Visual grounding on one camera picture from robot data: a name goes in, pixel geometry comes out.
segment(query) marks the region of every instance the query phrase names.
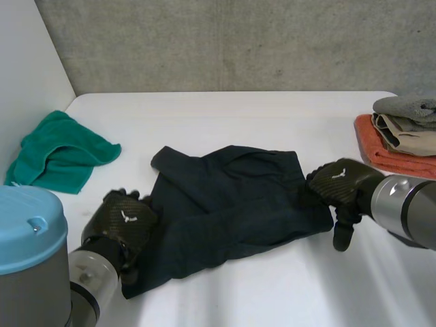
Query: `robotic hand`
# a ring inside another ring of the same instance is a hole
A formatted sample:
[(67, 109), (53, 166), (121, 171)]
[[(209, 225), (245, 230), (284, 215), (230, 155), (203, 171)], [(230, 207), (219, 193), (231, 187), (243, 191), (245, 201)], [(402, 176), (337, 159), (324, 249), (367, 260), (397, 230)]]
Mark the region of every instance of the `robotic hand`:
[(436, 249), (436, 182), (381, 172), (352, 159), (328, 163), (307, 176), (307, 187), (336, 207), (333, 246), (345, 251), (353, 225), (370, 216), (401, 242)]
[(82, 246), (69, 254), (74, 326), (94, 327), (119, 278), (131, 283), (137, 255), (146, 246), (157, 216), (139, 193), (111, 191), (82, 233)]

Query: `orange towel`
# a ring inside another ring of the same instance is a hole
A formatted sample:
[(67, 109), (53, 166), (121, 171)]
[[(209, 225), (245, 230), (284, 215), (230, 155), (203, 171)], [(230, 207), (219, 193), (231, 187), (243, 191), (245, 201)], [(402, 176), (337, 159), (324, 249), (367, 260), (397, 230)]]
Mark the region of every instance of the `orange towel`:
[(383, 147), (382, 137), (371, 122), (370, 114), (358, 116), (354, 124), (361, 148), (373, 166), (389, 172), (436, 179), (436, 157), (416, 157), (387, 151)]

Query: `green towel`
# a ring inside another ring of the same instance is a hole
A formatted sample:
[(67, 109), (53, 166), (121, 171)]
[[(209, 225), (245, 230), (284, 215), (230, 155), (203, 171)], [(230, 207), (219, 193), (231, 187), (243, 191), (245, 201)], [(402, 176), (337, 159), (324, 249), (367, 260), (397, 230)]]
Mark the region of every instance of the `green towel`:
[(113, 145), (66, 113), (54, 111), (22, 139), (5, 185), (35, 185), (77, 194), (94, 166), (108, 164), (120, 153), (120, 144)]

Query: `white tabletop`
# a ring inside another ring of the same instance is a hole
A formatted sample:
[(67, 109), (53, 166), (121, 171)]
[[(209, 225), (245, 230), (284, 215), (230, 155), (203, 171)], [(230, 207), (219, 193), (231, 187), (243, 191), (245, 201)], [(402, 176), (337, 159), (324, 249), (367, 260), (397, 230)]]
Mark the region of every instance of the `white tabletop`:
[[(148, 194), (151, 158), (168, 145), (201, 156), (229, 144), (298, 153), (305, 174), (341, 157), (360, 159), (353, 121), (386, 92), (119, 93), (77, 98), (67, 113), (123, 147), (79, 195), (57, 195), (68, 245), (111, 189)], [(199, 272), (131, 300), (117, 292), (105, 327), (436, 326), (436, 256), (410, 249), (370, 219), (348, 251), (332, 232)]]

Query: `black glove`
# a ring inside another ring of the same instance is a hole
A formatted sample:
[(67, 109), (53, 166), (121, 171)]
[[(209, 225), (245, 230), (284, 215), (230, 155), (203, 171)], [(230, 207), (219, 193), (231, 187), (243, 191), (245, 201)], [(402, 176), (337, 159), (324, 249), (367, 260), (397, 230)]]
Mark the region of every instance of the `black glove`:
[(123, 257), (121, 274), (131, 273), (137, 255), (148, 243), (157, 215), (148, 206), (148, 198), (139, 200), (139, 192), (126, 194), (124, 189), (112, 190), (103, 199), (82, 233), (82, 244), (98, 238), (118, 243)]
[(383, 178), (381, 172), (352, 159), (327, 163), (307, 176), (308, 188), (325, 204), (336, 207), (337, 222), (333, 236), (336, 250), (348, 249), (353, 225), (360, 223), (362, 214), (368, 214), (362, 207), (371, 205), (372, 194), (368, 196), (364, 193), (364, 185), (378, 183)]

